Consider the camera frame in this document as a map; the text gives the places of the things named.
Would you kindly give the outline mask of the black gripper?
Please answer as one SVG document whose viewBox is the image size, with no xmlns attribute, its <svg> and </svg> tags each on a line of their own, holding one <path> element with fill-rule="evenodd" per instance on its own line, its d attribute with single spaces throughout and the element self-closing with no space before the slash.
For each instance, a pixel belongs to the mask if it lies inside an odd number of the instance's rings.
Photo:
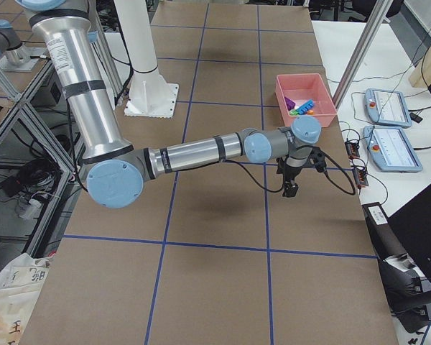
<svg viewBox="0 0 431 345">
<path fill-rule="evenodd" d="M 277 174 L 282 175 L 283 197 L 295 197 L 299 185 L 296 184 L 295 178 L 300 174 L 302 168 L 307 163 L 307 157 L 280 157 L 276 159 Z"/>
</svg>

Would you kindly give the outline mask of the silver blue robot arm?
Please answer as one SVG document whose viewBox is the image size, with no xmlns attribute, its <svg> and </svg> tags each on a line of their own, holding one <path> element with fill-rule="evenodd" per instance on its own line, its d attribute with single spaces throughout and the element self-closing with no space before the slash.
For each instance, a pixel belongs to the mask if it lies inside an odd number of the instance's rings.
<svg viewBox="0 0 431 345">
<path fill-rule="evenodd" d="M 27 47 L 13 26 L 0 19 L 0 68 L 6 72 L 30 72 L 39 60 L 48 56 L 43 47 Z"/>
<path fill-rule="evenodd" d="M 107 208 L 123 208 L 141 194 L 144 184 L 165 173 L 205 167 L 235 157 L 283 167 L 287 195 L 295 193 L 295 176 L 308 163 L 319 140 L 320 122 L 297 117 L 273 131 L 244 129 L 161 149 L 135 149 L 119 129 L 106 84 L 96 63 L 88 32 L 96 9 L 92 1 L 23 1 L 32 31 L 42 36 L 62 84 L 68 108 L 85 143 L 89 167 L 87 189 Z"/>
</svg>

